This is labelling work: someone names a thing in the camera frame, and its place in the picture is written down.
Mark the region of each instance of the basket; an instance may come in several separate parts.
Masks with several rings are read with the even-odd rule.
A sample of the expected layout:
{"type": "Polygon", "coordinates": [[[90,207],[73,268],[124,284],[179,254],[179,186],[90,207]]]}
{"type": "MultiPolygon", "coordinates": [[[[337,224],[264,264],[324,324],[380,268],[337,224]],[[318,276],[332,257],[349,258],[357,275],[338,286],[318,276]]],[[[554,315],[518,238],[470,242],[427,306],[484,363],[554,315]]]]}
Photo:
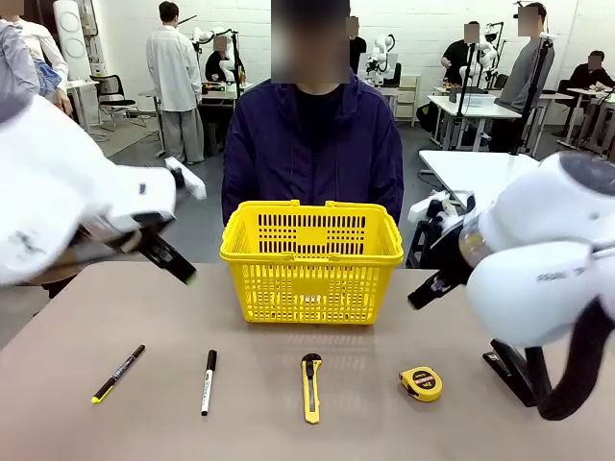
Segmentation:
{"type": "Polygon", "coordinates": [[[404,259],[397,226],[377,205],[245,202],[222,240],[254,323],[373,324],[404,259]]]}

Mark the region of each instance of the white drawer unit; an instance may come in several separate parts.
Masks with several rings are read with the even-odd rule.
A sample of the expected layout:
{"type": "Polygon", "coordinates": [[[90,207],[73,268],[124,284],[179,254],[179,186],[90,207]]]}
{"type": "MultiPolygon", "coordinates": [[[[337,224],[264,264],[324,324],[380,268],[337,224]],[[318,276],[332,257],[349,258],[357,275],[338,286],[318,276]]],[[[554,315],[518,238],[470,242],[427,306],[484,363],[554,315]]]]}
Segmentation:
{"type": "Polygon", "coordinates": [[[412,127],[416,121],[416,103],[420,83],[420,75],[403,75],[400,80],[400,94],[395,107],[395,119],[408,121],[412,124],[412,127]]]}

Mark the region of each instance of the white wall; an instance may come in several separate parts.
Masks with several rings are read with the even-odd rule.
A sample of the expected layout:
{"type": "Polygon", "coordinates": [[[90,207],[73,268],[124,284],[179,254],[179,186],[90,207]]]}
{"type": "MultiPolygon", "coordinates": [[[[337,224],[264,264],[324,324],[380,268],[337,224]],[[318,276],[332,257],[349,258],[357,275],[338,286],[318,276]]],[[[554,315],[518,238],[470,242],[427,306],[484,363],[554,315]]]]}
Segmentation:
{"type": "MultiPolygon", "coordinates": [[[[120,75],[128,96],[138,99],[139,91],[151,87],[145,64],[145,42],[160,24],[159,0],[95,0],[101,41],[110,73],[120,75]]],[[[549,26],[558,34],[556,58],[547,87],[556,88],[574,67],[586,60],[589,51],[603,49],[615,64],[615,41],[603,36],[610,31],[607,4],[612,0],[545,0],[549,26]]],[[[211,29],[231,26],[240,33],[239,48],[248,80],[257,83],[270,74],[270,0],[179,0],[181,17],[199,17],[181,26],[186,34],[195,27],[211,29]]],[[[444,70],[440,58],[446,47],[463,37],[463,24],[477,20],[482,24],[504,21],[504,49],[501,72],[510,71],[519,51],[527,42],[517,37],[516,7],[510,0],[352,0],[353,14],[359,17],[359,34],[371,49],[382,34],[397,38],[396,53],[404,74],[421,75],[421,102],[441,82],[444,70]]],[[[209,55],[204,50],[202,61],[209,55]]],[[[139,103],[149,109],[148,101],[139,103]]]]}

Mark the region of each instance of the gray sweater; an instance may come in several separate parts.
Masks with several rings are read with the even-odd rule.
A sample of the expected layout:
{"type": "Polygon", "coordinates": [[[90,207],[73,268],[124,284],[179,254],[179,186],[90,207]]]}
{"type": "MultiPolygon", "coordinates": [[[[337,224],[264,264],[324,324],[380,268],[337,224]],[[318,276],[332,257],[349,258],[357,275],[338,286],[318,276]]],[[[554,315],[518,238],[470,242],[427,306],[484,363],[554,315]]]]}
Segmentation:
{"type": "MultiPolygon", "coordinates": [[[[515,61],[515,65],[512,66],[512,72],[510,72],[510,77],[508,77],[508,81],[504,86],[502,96],[496,101],[497,104],[517,112],[523,111],[528,99],[532,75],[540,55],[542,41],[542,39],[533,38],[524,49],[521,50],[519,58],[515,61]]],[[[554,63],[554,58],[555,50],[551,47],[545,58],[545,64],[540,73],[540,79],[538,79],[538,88],[531,104],[533,108],[538,105],[538,98],[542,90],[545,89],[545,83],[547,82],[547,77],[549,77],[549,71],[554,63]]]]}
{"type": "Polygon", "coordinates": [[[0,93],[38,90],[37,70],[26,43],[13,24],[0,19],[0,93]]]}

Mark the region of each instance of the gray pants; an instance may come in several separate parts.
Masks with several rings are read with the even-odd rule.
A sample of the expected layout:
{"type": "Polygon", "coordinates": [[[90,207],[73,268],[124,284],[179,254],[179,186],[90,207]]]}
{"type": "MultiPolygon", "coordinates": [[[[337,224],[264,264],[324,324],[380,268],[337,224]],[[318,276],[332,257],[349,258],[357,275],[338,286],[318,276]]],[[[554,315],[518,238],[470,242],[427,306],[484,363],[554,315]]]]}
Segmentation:
{"type": "Polygon", "coordinates": [[[179,161],[203,160],[203,123],[198,109],[162,111],[164,150],[179,161]]]}

